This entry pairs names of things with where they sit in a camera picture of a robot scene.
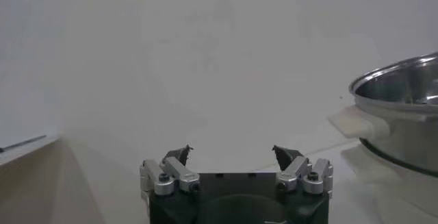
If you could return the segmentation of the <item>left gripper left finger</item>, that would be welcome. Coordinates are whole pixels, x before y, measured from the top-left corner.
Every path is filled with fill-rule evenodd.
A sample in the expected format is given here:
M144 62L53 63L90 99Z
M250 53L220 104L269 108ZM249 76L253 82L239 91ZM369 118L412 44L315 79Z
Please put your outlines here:
M186 167L191 150L191 146L186 145L169 151L160 162L145 159L139 168L141 192L167 197L178 190L192 192L198 187L200 175Z

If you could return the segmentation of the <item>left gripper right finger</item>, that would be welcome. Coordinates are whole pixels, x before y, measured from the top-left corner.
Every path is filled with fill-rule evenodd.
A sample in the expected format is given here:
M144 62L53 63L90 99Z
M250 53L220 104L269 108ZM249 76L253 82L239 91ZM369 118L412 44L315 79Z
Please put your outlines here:
M324 158L312 164L309 158L295 149L273 146L280 171L276 183L283 191L295 191L297 187L310 195L333 194L333 165Z

